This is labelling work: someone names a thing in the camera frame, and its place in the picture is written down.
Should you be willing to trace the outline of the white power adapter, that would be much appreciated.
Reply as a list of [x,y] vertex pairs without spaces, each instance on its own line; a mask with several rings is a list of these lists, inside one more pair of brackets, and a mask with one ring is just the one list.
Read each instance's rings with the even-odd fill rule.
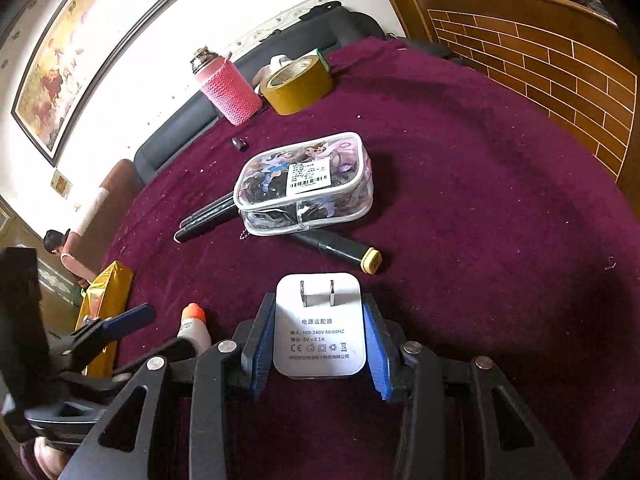
[[366,364],[360,283],[349,273],[290,274],[276,288],[273,365],[289,378],[352,376]]

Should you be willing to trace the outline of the seated person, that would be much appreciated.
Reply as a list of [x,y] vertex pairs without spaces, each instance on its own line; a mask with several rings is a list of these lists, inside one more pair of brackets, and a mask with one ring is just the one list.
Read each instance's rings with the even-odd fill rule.
[[43,247],[49,254],[58,256],[62,266],[73,275],[80,289],[86,290],[96,274],[67,250],[66,245],[69,237],[70,230],[66,230],[64,233],[57,230],[47,230],[42,241]]

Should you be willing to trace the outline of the white orange-capped tube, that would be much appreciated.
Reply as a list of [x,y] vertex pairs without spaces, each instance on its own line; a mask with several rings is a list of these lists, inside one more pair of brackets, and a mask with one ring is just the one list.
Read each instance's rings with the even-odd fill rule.
[[191,302],[182,310],[177,337],[189,341],[198,356],[212,346],[206,314],[195,302]]

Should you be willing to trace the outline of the black yellow-capped marker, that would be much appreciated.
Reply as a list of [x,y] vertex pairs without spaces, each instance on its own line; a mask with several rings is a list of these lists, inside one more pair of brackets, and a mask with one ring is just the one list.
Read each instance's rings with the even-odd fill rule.
[[308,230],[288,236],[297,243],[341,261],[348,262],[364,273],[373,275],[382,263],[382,254],[373,246],[351,240],[332,231]]

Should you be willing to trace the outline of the black marker pair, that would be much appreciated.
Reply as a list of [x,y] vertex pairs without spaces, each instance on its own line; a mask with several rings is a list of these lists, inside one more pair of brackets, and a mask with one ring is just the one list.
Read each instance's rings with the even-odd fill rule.
[[174,234],[174,241],[181,244],[193,240],[234,219],[238,214],[233,193],[229,192],[181,220],[179,229]]

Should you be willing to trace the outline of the transparent anime pouch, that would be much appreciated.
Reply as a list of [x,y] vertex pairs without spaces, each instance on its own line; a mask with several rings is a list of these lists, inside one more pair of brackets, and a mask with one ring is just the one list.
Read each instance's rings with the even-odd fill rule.
[[360,135],[340,132],[252,157],[233,201],[247,232],[266,237],[355,221],[371,209],[373,191]]

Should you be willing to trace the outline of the pink knitted sleeve bottle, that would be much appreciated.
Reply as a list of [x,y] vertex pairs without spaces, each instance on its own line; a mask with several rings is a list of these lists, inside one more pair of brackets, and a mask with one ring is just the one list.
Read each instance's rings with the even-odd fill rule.
[[191,62],[201,92],[234,126],[243,125],[262,109],[262,99],[231,61],[208,47],[198,49]]

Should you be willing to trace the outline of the yellow tape roll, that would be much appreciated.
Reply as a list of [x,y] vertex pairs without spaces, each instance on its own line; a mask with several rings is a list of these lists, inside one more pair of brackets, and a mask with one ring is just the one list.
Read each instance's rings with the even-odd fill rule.
[[306,110],[332,89],[332,76],[318,55],[302,56],[260,84],[262,95],[281,116]]

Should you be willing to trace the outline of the framed landscape painting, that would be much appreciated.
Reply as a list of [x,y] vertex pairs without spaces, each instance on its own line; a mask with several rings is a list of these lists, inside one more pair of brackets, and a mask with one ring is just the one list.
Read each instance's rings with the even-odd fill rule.
[[62,0],[32,50],[11,115],[52,166],[82,109],[134,38],[174,0]]

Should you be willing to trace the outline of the wooden cabinet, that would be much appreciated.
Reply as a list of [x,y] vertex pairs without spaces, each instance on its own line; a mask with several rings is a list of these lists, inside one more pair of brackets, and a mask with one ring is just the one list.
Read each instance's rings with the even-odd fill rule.
[[566,0],[390,0],[411,39],[439,42],[569,131],[639,203],[639,55]]

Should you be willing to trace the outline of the black leather sofa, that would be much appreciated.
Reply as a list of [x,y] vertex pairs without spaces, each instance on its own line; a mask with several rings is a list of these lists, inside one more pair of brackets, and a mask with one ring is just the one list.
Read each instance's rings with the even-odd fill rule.
[[296,60],[318,53],[333,61],[346,47],[367,39],[389,40],[367,14],[330,2],[311,9],[295,24],[278,29],[257,47],[233,62],[224,56],[207,61],[198,74],[201,90],[186,101],[146,140],[134,155],[134,168],[143,185],[151,183],[181,152],[216,122],[231,113],[245,124],[260,112],[250,78],[279,55]]

